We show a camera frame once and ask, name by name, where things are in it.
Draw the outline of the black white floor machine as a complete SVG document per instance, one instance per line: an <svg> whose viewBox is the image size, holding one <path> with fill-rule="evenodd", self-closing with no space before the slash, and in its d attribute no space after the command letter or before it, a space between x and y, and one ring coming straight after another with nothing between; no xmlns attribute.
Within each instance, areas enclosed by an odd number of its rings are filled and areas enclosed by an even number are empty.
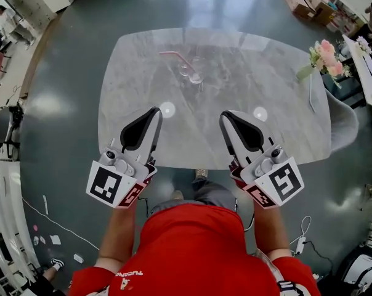
<svg viewBox="0 0 372 296"><path fill-rule="evenodd" d="M372 296L372 248L360 246L345 257L336 273L346 296Z"/></svg>

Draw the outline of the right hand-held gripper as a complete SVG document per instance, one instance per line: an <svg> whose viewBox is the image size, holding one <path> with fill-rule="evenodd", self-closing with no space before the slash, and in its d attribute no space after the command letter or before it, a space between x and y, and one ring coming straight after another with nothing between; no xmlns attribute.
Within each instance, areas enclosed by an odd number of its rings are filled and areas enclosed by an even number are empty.
<svg viewBox="0 0 372 296"><path fill-rule="evenodd" d="M264 121L245 112L226 110L219 117L219 126L227 150L235 158L230 164L230 177L262 208L280 207L303 190L294 157L281 146L272 146ZM272 147L264 152L266 140ZM257 151L263 154L250 163L249 152Z"/></svg>

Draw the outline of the brown cardboard box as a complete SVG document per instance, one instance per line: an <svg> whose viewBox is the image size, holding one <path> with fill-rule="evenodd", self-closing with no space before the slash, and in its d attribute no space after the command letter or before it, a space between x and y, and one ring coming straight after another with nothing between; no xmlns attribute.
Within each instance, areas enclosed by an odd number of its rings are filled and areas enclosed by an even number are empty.
<svg viewBox="0 0 372 296"><path fill-rule="evenodd" d="M336 16L336 9L333 9L329 4L326 4L325 2L319 2L314 7L314 9L314 22L323 26L327 26L327 24L329 24Z"/></svg>

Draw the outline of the grey shell chair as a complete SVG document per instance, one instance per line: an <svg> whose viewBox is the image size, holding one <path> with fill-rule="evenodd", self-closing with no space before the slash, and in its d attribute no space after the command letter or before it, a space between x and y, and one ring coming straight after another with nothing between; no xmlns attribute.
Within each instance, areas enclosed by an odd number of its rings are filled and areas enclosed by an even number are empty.
<svg viewBox="0 0 372 296"><path fill-rule="evenodd" d="M331 153L351 145L357 138L359 122L353 108L335 98L327 89L331 121Z"/></svg>

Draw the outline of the white thin stick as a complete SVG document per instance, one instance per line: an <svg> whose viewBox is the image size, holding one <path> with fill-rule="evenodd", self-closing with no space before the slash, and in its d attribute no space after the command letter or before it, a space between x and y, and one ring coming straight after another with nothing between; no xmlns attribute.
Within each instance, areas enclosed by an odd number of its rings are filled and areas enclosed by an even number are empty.
<svg viewBox="0 0 372 296"><path fill-rule="evenodd" d="M312 78L312 73L309 75L309 106L312 109L312 112L313 113L316 113L316 109L315 109L315 107L313 105L313 98L312 98L312 94L313 94L313 86L312 86L313 78Z"/></svg>

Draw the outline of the person's red shirt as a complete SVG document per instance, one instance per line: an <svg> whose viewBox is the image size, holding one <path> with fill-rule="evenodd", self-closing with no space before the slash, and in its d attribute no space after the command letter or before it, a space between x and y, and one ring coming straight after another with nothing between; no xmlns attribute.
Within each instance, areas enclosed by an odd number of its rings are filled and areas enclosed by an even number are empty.
<svg viewBox="0 0 372 296"><path fill-rule="evenodd" d="M182 204L152 215L135 255L116 273L74 273L69 296L320 296L310 268L293 257L246 251L240 217Z"/></svg>

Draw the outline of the person's grey trousers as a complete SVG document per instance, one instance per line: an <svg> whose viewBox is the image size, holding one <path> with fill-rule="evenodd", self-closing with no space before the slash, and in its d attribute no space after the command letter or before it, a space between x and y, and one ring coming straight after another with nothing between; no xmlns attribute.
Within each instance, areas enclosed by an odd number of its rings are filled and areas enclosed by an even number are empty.
<svg viewBox="0 0 372 296"><path fill-rule="evenodd" d="M238 204L236 197L224 186L207 180L194 180L192 182L194 196L192 200L167 200L152 208L151 214L173 208L182 204L210 205L226 208L237 212Z"/></svg>

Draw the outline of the white desk with black legs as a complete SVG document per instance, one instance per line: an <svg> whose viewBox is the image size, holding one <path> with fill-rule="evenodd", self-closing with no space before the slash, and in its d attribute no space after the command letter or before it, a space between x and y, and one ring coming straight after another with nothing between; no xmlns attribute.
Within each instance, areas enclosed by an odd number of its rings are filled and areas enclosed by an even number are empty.
<svg viewBox="0 0 372 296"><path fill-rule="evenodd" d="M372 106L372 74L364 60L363 55L365 53L360 49L360 46L355 41L352 41L346 35L343 35L342 37L349 48L355 68L357 69L365 101L367 104Z"/></svg>

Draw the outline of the white tall cabinet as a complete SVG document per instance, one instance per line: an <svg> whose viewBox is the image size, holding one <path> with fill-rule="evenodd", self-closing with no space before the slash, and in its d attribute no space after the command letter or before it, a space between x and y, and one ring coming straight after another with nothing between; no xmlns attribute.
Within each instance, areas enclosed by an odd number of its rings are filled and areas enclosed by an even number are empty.
<svg viewBox="0 0 372 296"><path fill-rule="evenodd" d="M20 296L39 267L23 207L19 163L0 161L0 295Z"/></svg>

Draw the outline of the clear drinking glass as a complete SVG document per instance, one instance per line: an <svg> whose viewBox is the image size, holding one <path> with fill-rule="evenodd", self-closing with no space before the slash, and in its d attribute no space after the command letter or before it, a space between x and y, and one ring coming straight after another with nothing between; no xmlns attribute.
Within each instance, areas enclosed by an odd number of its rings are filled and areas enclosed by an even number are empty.
<svg viewBox="0 0 372 296"><path fill-rule="evenodd" d="M179 64L179 72L183 77L186 77L192 84L201 84L204 79L205 60L202 57L194 57L189 61L191 66L181 61Z"/></svg>

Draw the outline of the pink flowers in white vase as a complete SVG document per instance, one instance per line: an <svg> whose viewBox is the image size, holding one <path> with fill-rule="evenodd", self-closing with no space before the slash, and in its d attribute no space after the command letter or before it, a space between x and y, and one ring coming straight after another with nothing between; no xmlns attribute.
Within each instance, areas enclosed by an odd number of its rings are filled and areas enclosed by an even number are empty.
<svg viewBox="0 0 372 296"><path fill-rule="evenodd" d="M342 88L338 82L339 77L352 76L350 67L340 61L334 46L325 39L321 42L316 41L313 46L309 47L309 63L296 73L296 77L302 81L315 70L329 75L338 89Z"/></svg>

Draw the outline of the person's left forearm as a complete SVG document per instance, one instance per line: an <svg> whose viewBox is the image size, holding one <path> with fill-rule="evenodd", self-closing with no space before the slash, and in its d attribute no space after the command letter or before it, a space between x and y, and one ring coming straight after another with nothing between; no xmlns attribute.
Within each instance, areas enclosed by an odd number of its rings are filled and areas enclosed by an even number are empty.
<svg viewBox="0 0 372 296"><path fill-rule="evenodd" d="M103 236L95 267L116 274L131 258L135 234L137 203L127 209L115 208Z"/></svg>

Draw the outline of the grey black office chair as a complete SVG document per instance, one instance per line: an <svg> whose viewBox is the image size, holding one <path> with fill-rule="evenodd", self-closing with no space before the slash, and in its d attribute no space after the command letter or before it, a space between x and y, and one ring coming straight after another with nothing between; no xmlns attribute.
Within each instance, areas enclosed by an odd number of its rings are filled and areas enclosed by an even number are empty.
<svg viewBox="0 0 372 296"><path fill-rule="evenodd" d="M20 160L20 130L24 111L19 103L0 108L0 153L6 147L8 160Z"/></svg>

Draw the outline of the person's right forearm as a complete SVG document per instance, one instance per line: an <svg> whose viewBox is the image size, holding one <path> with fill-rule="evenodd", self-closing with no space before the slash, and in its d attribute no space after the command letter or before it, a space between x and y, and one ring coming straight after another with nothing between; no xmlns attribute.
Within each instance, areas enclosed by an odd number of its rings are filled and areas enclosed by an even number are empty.
<svg viewBox="0 0 372 296"><path fill-rule="evenodd" d="M292 257L285 224L278 207L264 209L254 201L254 235L257 248L271 261Z"/></svg>

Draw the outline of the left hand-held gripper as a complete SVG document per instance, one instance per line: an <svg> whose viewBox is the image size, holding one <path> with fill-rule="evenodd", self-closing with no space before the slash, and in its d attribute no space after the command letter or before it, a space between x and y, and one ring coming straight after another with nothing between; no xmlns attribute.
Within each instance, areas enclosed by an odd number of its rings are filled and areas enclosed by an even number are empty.
<svg viewBox="0 0 372 296"><path fill-rule="evenodd" d="M135 160L116 148L106 148L98 161L93 161L86 194L111 208L129 208L157 173L156 149L163 121L158 107L126 125L120 134L124 150L134 151Z"/></svg>

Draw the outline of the pink bendy straw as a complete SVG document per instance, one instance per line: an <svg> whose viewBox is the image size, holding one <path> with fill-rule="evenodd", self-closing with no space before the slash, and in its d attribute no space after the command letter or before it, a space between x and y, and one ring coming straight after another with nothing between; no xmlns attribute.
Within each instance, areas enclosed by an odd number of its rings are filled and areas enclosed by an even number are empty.
<svg viewBox="0 0 372 296"><path fill-rule="evenodd" d="M176 56L180 62L180 74L187 76L189 81L193 84L201 84L203 82L203 77L199 72L195 70L192 64L180 53L176 51L161 51L159 52L162 56Z"/></svg>

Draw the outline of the small pale flower bouquet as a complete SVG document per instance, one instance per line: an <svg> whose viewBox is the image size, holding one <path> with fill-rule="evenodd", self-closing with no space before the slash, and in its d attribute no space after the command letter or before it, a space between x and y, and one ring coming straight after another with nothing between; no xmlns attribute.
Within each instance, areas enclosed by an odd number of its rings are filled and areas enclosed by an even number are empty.
<svg viewBox="0 0 372 296"><path fill-rule="evenodd" d="M359 48L365 53L365 54L368 54L368 55L371 55L372 53L372 50L370 48L370 45L368 43L368 41L362 37L362 36L359 36L356 40Z"/></svg>

